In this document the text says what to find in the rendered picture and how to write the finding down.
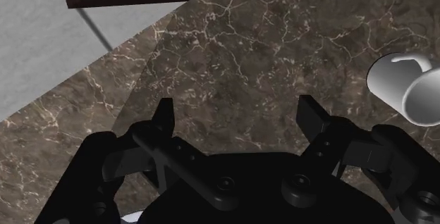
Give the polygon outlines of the white mug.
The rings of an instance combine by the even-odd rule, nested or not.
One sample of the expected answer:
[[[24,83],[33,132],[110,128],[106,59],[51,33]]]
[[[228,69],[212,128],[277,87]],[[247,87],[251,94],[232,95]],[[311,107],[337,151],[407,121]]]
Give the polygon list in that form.
[[[440,125],[440,61],[419,53],[378,58],[366,76],[368,90],[414,125]]]

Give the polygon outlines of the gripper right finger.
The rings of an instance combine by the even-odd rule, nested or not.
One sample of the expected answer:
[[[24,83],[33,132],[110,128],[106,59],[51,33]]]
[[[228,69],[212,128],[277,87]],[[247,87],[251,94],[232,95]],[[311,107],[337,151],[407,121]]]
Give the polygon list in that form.
[[[334,206],[337,196],[346,196],[345,203],[371,212],[374,202],[341,181],[346,166],[354,166],[377,186],[394,215],[410,224],[440,224],[440,162],[403,129],[381,124],[363,130],[328,114],[310,95],[299,97],[296,123],[310,144],[282,181],[289,204]]]

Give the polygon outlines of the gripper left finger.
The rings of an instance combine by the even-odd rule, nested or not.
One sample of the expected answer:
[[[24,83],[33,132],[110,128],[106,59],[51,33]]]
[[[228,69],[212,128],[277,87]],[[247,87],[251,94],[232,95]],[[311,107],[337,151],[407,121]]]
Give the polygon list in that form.
[[[220,211],[239,204],[234,181],[214,173],[206,156],[179,137],[173,100],[160,100],[151,120],[113,132],[88,135],[76,151],[34,224],[121,224],[114,197],[125,177],[142,173],[160,193],[185,182]]]

